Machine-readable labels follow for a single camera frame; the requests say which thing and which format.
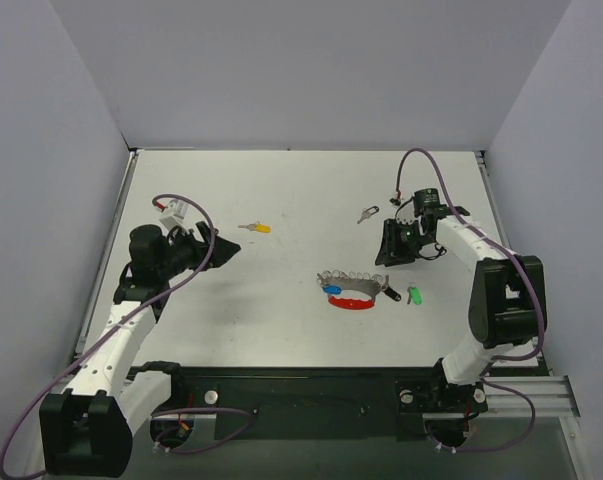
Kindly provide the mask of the key with green tag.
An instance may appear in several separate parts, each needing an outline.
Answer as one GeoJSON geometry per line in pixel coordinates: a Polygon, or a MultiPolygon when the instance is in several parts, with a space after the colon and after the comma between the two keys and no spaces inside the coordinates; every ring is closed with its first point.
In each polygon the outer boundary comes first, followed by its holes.
{"type": "Polygon", "coordinates": [[[407,304],[408,305],[421,305],[422,295],[420,289],[416,285],[409,285],[407,288],[407,304]]]}

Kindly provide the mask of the red-handled metal keyring holder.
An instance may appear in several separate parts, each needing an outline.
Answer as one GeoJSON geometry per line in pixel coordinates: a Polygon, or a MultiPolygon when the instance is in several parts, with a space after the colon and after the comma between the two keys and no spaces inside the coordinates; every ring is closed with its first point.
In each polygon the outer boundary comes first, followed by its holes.
{"type": "Polygon", "coordinates": [[[320,289],[326,285],[337,285],[342,288],[340,295],[328,295],[329,305],[348,311],[364,311],[372,309],[379,294],[389,287],[388,276],[369,273],[347,273],[341,270],[319,272],[316,281],[320,289]]]}

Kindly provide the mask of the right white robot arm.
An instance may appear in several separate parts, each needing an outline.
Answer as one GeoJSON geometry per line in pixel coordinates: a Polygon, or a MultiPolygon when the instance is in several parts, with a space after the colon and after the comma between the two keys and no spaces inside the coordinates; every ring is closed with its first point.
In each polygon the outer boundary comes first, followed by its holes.
{"type": "Polygon", "coordinates": [[[547,329],[543,265],[493,240],[465,208],[442,203],[435,188],[407,200],[395,195],[390,202],[397,212],[412,207],[413,214],[384,221],[376,265],[411,264],[433,246],[438,256],[454,255],[473,275],[469,331],[437,361],[427,386],[430,402],[449,409],[471,395],[495,363],[538,356],[547,329]]]}

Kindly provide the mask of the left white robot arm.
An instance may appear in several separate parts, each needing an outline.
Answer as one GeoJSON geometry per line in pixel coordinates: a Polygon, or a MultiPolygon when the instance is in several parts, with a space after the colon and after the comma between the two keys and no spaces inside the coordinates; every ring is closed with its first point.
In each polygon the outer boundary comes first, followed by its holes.
{"type": "Polygon", "coordinates": [[[130,233],[130,261],[99,339],[63,391],[47,394],[39,407],[48,473],[118,478],[147,417],[158,407],[173,412],[184,405],[179,364],[153,363],[133,379],[129,371],[175,290],[171,280],[220,268],[240,250],[203,221],[192,230],[171,221],[166,230],[146,224],[130,233]]]}

